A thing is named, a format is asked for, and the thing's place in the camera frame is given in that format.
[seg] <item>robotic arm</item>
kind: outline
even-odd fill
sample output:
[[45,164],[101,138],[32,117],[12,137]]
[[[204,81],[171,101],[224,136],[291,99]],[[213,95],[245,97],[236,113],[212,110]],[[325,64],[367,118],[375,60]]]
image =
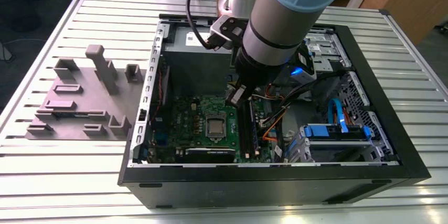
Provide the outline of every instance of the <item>robotic arm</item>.
[[[239,47],[235,68],[240,78],[236,89],[228,97],[228,102],[233,106],[239,107],[248,99],[256,86],[275,79],[332,1],[219,1],[223,16],[212,26],[212,33],[225,39],[227,46],[232,42],[232,45]],[[229,26],[229,23],[237,23],[239,19],[248,19],[243,39],[241,26]]]

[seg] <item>slotted metal tabletop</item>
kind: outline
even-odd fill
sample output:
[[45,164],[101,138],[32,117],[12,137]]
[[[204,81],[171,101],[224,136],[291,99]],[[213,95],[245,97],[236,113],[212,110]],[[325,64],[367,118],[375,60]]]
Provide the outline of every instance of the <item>slotted metal tabletop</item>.
[[[124,142],[36,141],[25,128],[44,101],[59,58],[93,67],[88,44],[116,68],[147,69],[160,13],[185,0],[73,0],[0,116],[0,222],[33,223],[445,223],[448,219],[448,92],[393,19],[377,10],[328,7],[319,22],[347,25],[432,178],[351,205],[148,210],[117,186]],[[192,1],[216,16],[215,0]]]

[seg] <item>black case frame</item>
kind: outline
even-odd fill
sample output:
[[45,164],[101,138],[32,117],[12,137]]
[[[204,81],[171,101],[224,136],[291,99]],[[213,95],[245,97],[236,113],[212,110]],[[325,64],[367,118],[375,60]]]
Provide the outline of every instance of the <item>black case frame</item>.
[[431,177],[380,83],[347,26],[332,28],[388,136],[400,165],[319,167],[127,167],[128,139],[119,185],[148,208],[204,208],[352,203]]

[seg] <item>open computer tower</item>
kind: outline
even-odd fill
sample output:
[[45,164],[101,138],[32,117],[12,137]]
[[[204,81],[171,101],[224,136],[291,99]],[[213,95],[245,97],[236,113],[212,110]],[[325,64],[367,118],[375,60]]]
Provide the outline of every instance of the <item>open computer tower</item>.
[[[200,33],[215,19],[195,19]],[[205,50],[181,17],[161,17],[153,43],[119,176],[148,208],[351,203],[431,177],[348,27],[309,31],[300,72],[349,70],[271,129],[263,120],[301,78],[295,63],[236,109],[232,51]]]

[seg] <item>blue led light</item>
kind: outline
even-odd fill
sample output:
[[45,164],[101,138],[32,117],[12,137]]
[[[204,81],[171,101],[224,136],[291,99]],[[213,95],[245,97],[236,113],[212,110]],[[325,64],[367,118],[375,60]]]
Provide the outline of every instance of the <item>blue led light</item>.
[[303,69],[301,69],[301,68],[296,68],[296,69],[292,71],[291,75],[295,76],[296,74],[300,74],[301,72],[303,72]]

